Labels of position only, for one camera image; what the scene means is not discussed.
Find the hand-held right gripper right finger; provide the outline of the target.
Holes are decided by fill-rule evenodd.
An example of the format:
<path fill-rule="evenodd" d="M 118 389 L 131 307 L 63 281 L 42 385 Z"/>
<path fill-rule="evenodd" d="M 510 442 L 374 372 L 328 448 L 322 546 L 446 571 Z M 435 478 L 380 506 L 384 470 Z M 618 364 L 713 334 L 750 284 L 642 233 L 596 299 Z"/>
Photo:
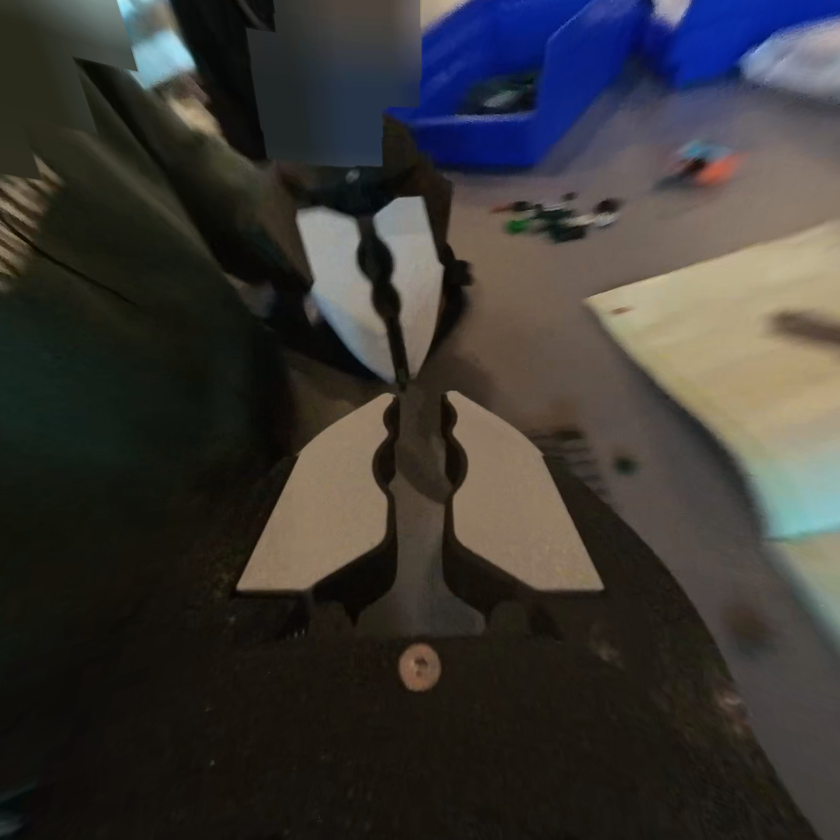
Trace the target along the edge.
<path fill-rule="evenodd" d="M 461 392 L 441 397 L 441 435 L 447 588 L 486 621 L 504 605 L 602 599 L 606 585 L 536 445 Z"/>

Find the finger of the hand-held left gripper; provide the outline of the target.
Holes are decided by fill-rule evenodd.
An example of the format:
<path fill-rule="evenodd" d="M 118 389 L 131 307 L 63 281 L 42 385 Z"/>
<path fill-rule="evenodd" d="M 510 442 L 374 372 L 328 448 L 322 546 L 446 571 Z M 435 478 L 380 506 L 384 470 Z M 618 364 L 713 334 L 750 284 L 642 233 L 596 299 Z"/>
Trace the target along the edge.
<path fill-rule="evenodd" d="M 353 357 L 377 375 L 369 369 L 367 355 L 367 226 L 373 216 L 310 206 L 297 211 L 296 222 L 311 272 L 311 296 L 319 312 Z"/>
<path fill-rule="evenodd" d="M 367 228 L 367 365 L 386 382 L 398 367 L 412 380 L 432 349 L 443 297 L 424 200 L 398 197 Z"/>

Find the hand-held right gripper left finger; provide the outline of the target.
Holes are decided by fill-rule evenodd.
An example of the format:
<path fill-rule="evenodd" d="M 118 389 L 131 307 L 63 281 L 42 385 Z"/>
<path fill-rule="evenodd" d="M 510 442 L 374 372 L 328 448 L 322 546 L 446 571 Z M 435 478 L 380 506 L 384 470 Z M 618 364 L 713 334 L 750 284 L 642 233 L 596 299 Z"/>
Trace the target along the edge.
<path fill-rule="evenodd" d="M 384 393 L 342 417 L 294 458 L 236 584 L 247 597 L 339 604 L 357 621 L 391 590 L 398 540 L 391 483 L 399 399 Z"/>

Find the pile of small building pieces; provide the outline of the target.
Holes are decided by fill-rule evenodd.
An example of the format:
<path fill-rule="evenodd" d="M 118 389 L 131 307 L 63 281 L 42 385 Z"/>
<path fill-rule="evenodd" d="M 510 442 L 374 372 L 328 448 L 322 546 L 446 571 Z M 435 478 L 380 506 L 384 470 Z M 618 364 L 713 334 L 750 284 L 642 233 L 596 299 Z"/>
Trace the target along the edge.
<path fill-rule="evenodd" d="M 594 231 L 613 226 L 624 209 L 621 198 L 602 199 L 588 212 L 576 208 L 576 192 L 563 194 L 557 203 L 519 200 L 495 206 L 491 212 L 506 215 L 503 227 L 514 236 L 537 235 L 555 244 L 578 241 Z"/>

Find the black jacket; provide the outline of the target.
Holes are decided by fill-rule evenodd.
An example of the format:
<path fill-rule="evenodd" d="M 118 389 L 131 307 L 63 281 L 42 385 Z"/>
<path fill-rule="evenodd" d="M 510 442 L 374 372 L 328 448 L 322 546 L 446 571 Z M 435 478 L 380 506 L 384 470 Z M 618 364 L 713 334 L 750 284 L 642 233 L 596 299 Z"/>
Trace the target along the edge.
<path fill-rule="evenodd" d="M 225 139 L 250 160 L 266 161 L 248 33 L 275 31 L 274 2 L 171 1 L 171 6 Z"/>

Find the person's dark green hoodie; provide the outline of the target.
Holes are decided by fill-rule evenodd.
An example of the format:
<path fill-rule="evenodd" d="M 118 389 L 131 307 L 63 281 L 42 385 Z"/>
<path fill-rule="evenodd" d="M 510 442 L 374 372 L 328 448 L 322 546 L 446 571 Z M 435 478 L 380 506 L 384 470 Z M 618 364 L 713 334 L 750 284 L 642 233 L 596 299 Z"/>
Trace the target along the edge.
<path fill-rule="evenodd" d="M 270 333 L 73 68 L 93 130 L 33 129 L 40 177 L 2 176 L 2 838 L 185 532 L 280 451 Z"/>

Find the open instruction booklet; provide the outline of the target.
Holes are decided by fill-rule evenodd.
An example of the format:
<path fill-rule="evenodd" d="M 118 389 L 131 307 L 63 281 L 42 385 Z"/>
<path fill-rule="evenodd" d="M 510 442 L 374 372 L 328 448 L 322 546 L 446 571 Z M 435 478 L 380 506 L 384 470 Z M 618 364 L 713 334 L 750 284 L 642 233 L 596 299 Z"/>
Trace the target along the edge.
<path fill-rule="evenodd" d="M 782 575 L 838 650 L 838 220 L 584 305 L 728 453 Z"/>

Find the blue plastic bin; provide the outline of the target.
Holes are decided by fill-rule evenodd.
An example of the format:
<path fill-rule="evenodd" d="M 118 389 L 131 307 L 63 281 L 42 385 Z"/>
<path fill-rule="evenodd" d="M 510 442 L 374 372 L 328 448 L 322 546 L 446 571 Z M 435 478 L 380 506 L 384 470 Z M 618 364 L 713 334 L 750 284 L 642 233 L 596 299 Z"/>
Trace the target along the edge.
<path fill-rule="evenodd" d="M 418 105 L 388 112 L 444 169 L 529 168 L 619 75 L 647 14 L 636 1 L 463 3 L 423 35 Z M 481 83 L 531 74 L 529 110 L 467 113 Z"/>
<path fill-rule="evenodd" d="M 727 75 L 782 29 L 838 13 L 838 1 L 654 1 L 639 48 L 649 69 L 683 88 Z"/>

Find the small orange blue toy piece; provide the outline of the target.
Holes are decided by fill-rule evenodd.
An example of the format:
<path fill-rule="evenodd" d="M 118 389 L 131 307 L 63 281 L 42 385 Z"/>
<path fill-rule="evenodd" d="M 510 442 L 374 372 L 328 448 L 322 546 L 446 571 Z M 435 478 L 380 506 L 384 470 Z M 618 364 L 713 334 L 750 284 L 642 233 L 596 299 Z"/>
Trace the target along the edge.
<path fill-rule="evenodd" d="M 658 180 L 662 188 L 719 186 L 731 180 L 742 155 L 715 143 L 691 141 L 681 146 L 668 171 Z"/>

